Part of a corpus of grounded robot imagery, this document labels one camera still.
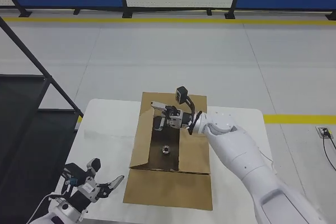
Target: electrical outlet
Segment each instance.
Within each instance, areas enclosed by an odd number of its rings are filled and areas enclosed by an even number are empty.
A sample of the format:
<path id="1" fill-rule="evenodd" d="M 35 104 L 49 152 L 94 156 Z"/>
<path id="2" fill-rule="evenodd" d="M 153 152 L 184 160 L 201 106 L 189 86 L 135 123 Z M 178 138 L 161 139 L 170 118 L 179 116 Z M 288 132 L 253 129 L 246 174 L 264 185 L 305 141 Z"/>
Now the electrical outlet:
<path id="1" fill-rule="evenodd" d="M 327 131 L 330 133 L 330 135 L 331 135 L 331 139 L 333 139 L 334 137 L 333 137 L 333 135 L 332 135 L 332 132 L 331 132 L 331 130 L 328 128 L 328 127 L 320 127 L 320 126 L 316 126 L 316 131 L 318 132 L 318 134 L 319 134 L 319 136 L 320 136 L 320 138 L 323 138 L 323 135 L 324 135 L 324 129 L 327 129 Z"/>

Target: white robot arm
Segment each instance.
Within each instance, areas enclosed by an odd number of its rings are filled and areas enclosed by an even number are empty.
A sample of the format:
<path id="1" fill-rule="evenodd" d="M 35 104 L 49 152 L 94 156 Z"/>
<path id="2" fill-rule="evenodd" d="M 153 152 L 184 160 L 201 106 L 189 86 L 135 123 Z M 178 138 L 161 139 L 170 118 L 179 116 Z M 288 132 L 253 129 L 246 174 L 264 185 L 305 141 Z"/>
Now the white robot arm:
<path id="1" fill-rule="evenodd" d="M 183 86 L 179 87 L 176 100 L 182 104 L 187 102 L 187 98 L 188 91 Z M 193 102 L 190 99 L 188 101 L 192 114 L 195 114 Z M 154 108 L 162 110 L 162 120 L 155 126 L 156 130 L 163 128 L 158 124 L 173 128 L 188 126 L 190 134 L 203 133 L 207 136 L 221 162 L 243 182 L 251 194 L 258 223 L 326 223 L 306 198 L 275 176 L 264 163 L 255 141 L 229 115 L 208 115 L 200 111 L 187 124 L 184 119 L 177 119 L 183 118 L 182 110 L 163 105 Z M 170 121 L 171 116 L 174 116 L 174 122 Z"/>

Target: blue wall panel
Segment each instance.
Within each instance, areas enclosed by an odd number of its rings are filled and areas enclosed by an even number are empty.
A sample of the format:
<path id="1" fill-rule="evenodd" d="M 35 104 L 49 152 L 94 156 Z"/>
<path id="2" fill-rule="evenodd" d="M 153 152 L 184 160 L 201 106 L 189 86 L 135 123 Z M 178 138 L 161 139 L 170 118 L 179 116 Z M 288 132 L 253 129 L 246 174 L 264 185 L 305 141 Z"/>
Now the blue wall panel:
<path id="1" fill-rule="evenodd" d="M 335 9 L 336 0 L 237 0 L 236 7 Z"/>
<path id="2" fill-rule="evenodd" d="M 22 6 L 121 7 L 122 0 L 18 0 Z"/>

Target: yellow floor line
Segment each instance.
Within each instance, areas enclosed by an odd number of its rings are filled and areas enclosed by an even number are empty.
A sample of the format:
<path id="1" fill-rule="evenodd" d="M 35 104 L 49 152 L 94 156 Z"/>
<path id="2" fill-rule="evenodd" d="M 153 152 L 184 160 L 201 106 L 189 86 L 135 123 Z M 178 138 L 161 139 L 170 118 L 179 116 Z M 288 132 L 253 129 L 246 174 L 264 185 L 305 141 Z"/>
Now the yellow floor line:
<path id="1" fill-rule="evenodd" d="M 336 124 L 336 115 L 264 114 L 265 124 Z"/>
<path id="2" fill-rule="evenodd" d="M 202 24 L 270 24 L 336 26 L 329 20 L 226 20 L 223 18 L 45 18 L 4 17 L 6 22 L 93 22 L 93 23 L 202 23 Z"/>

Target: white cable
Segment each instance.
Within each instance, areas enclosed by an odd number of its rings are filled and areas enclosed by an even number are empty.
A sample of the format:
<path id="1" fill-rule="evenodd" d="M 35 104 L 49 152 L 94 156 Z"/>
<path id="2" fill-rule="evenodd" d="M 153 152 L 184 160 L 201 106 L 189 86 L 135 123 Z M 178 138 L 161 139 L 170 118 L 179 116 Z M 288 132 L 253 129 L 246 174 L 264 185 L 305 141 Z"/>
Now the white cable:
<path id="1" fill-rule="evenodd" d="M 29 218 L 29 220 L 28 220 L 28 222 L 27 222 L 26 224 L 29 224 L 29 223 L 30 223 L 30 221 L 32 220 L 32 218 L 34 218 L 35 213 L 38 211 L 38 209 L 40 208 L 41 204 L 43 203 L 43 201 L 44 201 L 48 196 L 50 196 L 51 194 L 46 195 L 46 196 L 41 200 L 40 204 L 37 206 L 36 210 L 33 212 L 32 216 Z"/>
<path id="2" fill-rule="evenodd" d="M 270 162 L 271 162 L 271 169 L 275 172 L 275 174 L 276 174 L 276 171 L 275 171 L 275 169 L 274 169 L 274 161 L 273 160 L 271 160 L 269 157 L 267 157 L 261 150 L 259 150 L 260 151 L 260 153 L 267 159 L 267 160 L 269 160 Z"/>
<path id="3" fill-rule="evenodd" d="M 260 153 L 265 157 L 265 158 L 267 158 L 268 160 L 270 160 L 270 162 L 274 162 L 274 161 L 272 161 L 271 159 L 269 159 L 269 157 L 267 157 L 262 151 L 260 151 Z"/>

